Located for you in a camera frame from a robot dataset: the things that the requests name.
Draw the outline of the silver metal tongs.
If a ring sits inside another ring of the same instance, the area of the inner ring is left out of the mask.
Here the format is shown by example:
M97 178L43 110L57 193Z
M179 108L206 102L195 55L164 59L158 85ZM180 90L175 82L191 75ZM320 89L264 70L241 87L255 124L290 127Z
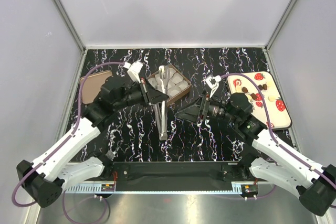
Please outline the silver metal tongs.
M157 87L161 88L161 92L164 94L167 94L167 86L169 82L169 68L168 66L159 66L159 81ZM157 129L159 132L159 140L160 141L166 141L167 140L167 107L166 107L166 101L163 101L161 105L158 103L154 106L154 112L155 112L155 119L157 124Z

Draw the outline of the brown round chocolate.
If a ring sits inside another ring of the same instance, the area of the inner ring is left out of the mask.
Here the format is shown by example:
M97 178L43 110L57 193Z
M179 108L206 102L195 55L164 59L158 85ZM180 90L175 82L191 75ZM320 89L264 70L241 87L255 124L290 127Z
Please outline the brown round chocolate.
M242 90L243 93L247 93L248 92L248 89L246 87L242 87L241 90Z

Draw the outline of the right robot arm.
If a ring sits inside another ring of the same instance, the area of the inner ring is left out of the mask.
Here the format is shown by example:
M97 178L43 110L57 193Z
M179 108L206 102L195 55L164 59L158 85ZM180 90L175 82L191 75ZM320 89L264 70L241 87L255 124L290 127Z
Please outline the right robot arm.
M270 164L262 157L246 157L238 167L242 179L266 180L292 193L311 213L324 216L328 209L335 207L335 166L323 166L299 153L275 136L267 125L253 116L252 111L252 105L242 93L232 94L228 102L211 99L203 93L175 116L191 123L206 118L224 123L240 141L274 161Z

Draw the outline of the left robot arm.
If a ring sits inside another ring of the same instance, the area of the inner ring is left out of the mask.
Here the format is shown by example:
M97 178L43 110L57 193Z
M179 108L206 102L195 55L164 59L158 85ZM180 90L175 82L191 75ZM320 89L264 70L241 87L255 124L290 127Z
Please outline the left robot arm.
M120 110L137 104L151 106L168 98L145 78L128 87L118 86L112 77L107 78L71 130L32 162L23 160L17 165L20 186L35 203L45 208L53 204L62 192L87 179L109 179L113 175L113 161L104 154L94 154L74 166L66 165L87 143L111 125Z

